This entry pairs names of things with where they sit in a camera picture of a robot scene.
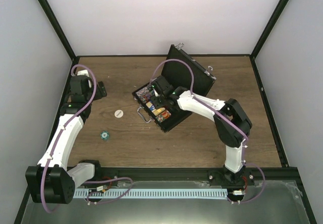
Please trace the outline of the unboxed banded card deck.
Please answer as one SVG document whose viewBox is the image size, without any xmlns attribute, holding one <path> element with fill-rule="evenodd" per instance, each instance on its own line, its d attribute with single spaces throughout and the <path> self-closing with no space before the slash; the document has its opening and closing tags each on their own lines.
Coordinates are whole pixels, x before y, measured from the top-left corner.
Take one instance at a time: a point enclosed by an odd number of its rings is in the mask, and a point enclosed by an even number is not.
<svg viewBox="0 0 323 224">
<path fill-rule="evenodd" d="M 151 101 L 146 103 L 146 106 L 149 108 L 149 110 L 155 115 L 158 116 L 166 109 L 164 107 L 156 108 Z"/>
</svg>

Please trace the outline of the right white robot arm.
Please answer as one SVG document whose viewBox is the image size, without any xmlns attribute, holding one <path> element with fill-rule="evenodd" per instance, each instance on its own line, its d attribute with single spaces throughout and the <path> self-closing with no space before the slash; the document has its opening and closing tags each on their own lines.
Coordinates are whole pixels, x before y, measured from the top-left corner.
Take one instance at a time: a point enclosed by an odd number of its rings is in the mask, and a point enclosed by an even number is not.
<svg viewBox="0 0 323 224">
<path fill-rule="evenodd" d="M 194 76 L 187 87 L 182 84 L 176 87 L 163 76 L 152 79 L 150 85 L 154 91 L 154 106 L 190 111 L 215 124 L 219 139 L 226 146 L 225 181 L 230 185 L 236 185 L 241 181 L 246 165 L 244 154 L 252 123 L 240 103 L 232 98 L 223 101 L 196 94 L 193 90 Z"/>
</svg>

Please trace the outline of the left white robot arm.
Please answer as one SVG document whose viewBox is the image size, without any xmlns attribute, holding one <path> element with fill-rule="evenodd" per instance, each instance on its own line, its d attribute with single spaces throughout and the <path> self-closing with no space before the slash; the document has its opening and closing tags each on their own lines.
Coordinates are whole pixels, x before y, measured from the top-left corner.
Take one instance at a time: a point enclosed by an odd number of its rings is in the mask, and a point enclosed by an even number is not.
<svg viewBox="0 0 323 224">
<path fill-rule="evenodd" d="M 82 70 L 70 81 L 68 102 L 60 109 L 56 132 L 45 154 L 36 166 L 26 170 L 26 181 L 35 203 L 68 204 L 76 188 L 89 182 L 99 185 L 103 180 L 97 160 L 83 160 L 68 170 L 68 160 L 77 135 L 91 113 L 92 101 L 106 96 L 104 84 L 93 81 Z"/>
</svg>

